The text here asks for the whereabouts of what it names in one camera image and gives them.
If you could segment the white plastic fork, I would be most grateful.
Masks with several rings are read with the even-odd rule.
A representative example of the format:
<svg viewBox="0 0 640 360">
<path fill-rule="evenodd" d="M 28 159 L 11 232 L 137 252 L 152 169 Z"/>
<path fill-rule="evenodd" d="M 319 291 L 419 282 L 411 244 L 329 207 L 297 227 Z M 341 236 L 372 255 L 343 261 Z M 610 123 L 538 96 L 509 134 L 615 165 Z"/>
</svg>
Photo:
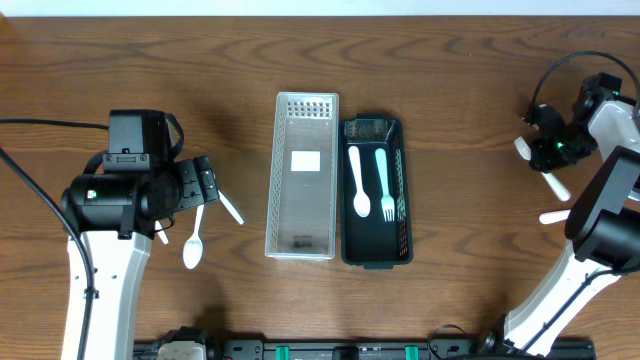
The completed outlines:
<svg viewBox="0 0 640 360">
<path fill-rule="evenodd" d="M 554 224 L 558 222 L 566 221 L 570 214 L 570 210 L 559 210 L 546 212 L 539 215 L 539 222 L 543 225 Z"/>
<path fill-rule="evenodd" d="M 519 153 L 519 155 L 526 161 L 530 161 L 532 159 L 531 148 L 526 143 L 523 137 L 518 137 L 514 140 L 514 145 Z M 566 188 L 566 186 L 556 178 L 552 173 L 541 173 L 544 180 L 547 182 L 548 186 L 556 196 L 556 198 L 562 202 L 567 202 L 571 199 L 571 193 Z"/>
</svg>

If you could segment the pale blue plastic fork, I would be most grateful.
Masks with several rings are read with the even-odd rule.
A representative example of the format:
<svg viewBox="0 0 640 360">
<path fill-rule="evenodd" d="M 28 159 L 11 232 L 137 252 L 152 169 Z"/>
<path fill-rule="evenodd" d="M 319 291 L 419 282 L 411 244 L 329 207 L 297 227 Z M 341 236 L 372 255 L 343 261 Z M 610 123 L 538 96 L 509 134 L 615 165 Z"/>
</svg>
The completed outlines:
<svg viewBox="0 0 640 360">
<path fill-rule="evenodd" d="M 395 220 L 395 202 L 390 194 L 387 155 L 384 148 L 375 150 L 375 160 L 382 191 L 381 209 L 383 217 L 386 222 L 392 222 Z"/>
</svg>

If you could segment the dark green perforated plastic basket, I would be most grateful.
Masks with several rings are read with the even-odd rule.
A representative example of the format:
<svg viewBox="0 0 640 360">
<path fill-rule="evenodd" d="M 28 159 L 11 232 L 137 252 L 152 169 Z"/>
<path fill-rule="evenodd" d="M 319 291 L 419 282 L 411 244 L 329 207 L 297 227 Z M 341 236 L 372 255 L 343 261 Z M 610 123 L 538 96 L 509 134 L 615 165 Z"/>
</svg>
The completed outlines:
<svg viewBox="0 0 640 360">
<path fill-rule="evenodd" d="M 356 187 L 348 155 L 359 149 L 364 191 L 371 203 L 370 214 L 359 217 L 353 206 Z M 389 189 L 395 202 L 395 220 L 386 222 L 381 209 L 382 191 L 375 150 L 384 148 L 389 171 Z M 413 259 L 410 197 L 402 124 L 383 114 L 359 114 L 340 124 L 340 210 L 343 261 L 366 269 L 391 269 Z"/>
</svg>

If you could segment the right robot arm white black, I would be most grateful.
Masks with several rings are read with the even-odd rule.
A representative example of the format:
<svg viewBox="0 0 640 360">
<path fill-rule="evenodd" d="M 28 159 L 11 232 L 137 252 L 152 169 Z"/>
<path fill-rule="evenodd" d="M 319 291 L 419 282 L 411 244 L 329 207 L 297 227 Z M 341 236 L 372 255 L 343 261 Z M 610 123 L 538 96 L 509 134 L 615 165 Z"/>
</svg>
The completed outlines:
<svg viewBox="0 0 640 360">
<path fill-rule="evenodd" d="M 514 142 L 556 197 L 570 199 L 554 177 L 599 151 L 603 164 L 573 207 L 559 212 L 566 243 L 534 292 L 488 334 L 483 351 L 546 356 L 560 332 L 600 291 L 639 269 L 639 214 L 626 207 L 639 198 L 638 101 L 620 93 L 620 78 L 599 73 L 585 79 L 571 122 L 551 106 L 534 104 L 525 120 L 539 138 Z"/>
</svg>

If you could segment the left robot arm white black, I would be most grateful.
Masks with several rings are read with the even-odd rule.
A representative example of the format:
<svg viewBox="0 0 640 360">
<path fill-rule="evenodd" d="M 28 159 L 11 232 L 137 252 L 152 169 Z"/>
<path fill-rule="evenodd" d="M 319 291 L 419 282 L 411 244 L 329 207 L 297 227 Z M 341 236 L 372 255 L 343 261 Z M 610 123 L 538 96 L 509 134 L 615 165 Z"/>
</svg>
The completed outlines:
<svg viewBox="0 0 640 360">
<path fill-rule="evenodd" d="M 130 359 L 140 286 L 160 222 L 218 200 L 206 156 L 179 160 L 184 132 L 171 113 L 113 110 L 109 144 L 62 196 L 70 222 L 70 295 L 62 356 Z"/>
</svg>

